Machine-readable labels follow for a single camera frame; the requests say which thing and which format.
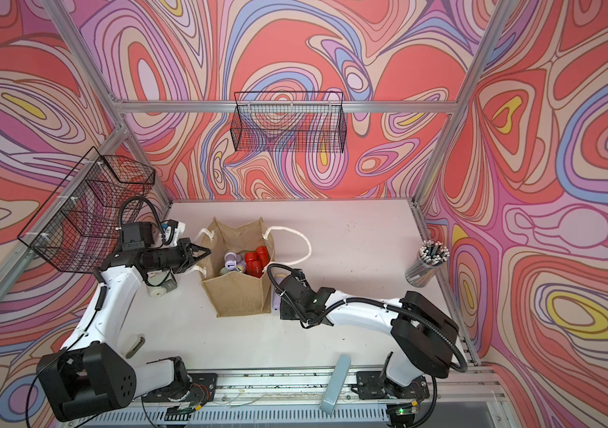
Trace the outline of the red flashlight top row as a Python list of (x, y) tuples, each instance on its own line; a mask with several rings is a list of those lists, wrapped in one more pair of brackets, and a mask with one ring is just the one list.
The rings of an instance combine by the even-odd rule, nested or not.
[(270, 263), (270, 253), (268, 248), (266, 246), (260, 246), (255, 250), (255, 252), (258, 255), (261, 267), (265, 268)]

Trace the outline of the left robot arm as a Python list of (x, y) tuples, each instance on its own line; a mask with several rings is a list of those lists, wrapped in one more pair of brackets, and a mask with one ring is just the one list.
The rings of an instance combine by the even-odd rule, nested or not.
[(139, 290), (166, 294), (175, 276), (195, 267), (211, 250), (182, 237), (184, 223), (175, 220), (128, 222), (131, 203), (150, 203), (132, 196), (120, 206), (119, 241), (93, 274), (97, 290), (60, 351), (38, 362), (39, 383), (56, 419), (93, 419), (127, 408), (147, 395), (184, 401), (193, 382), (182, 358), (169, 357), (134, 367), (116, 346)]

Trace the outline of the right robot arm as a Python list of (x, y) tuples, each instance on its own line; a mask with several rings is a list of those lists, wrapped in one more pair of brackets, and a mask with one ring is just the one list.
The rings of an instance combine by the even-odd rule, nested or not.
[(313, 289), (304, 272), (281, 263), (265, 268), (281, 299), (280, 319), (296, 320), (303, 329), (317, 326), (355, 326), (383, 333), (398, 346), (380, 371), (357, 374), (353, 392), (360, 399), (435, 397), (423, 385), (465, 373), (468, 363), (457, 347), (458, 326), (451, 317), (419, 292), (398, 299), (376, 300), (352, 296), (331, 287)]

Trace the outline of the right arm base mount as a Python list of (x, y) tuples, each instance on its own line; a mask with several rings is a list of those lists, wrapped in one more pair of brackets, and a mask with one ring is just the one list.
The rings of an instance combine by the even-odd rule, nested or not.
[(422, 402), (431, 397), (427, 381), (418, 376), (407, 386), (400, 386), (389, 379), (381, 370), (359, 371), (356, 382), (350, 390), (359, 396), (359, 399), (410, 399)]

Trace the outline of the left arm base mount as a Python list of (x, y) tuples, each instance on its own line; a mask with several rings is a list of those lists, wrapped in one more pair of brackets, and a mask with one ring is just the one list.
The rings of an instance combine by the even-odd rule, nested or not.
[(217, 373), (188, 373), (186, 380), (174, 381), (161, 389), (145, 395), (142, 401), (147, 403), (187, 403), (206, 404), (214, 400), (217, 390)]

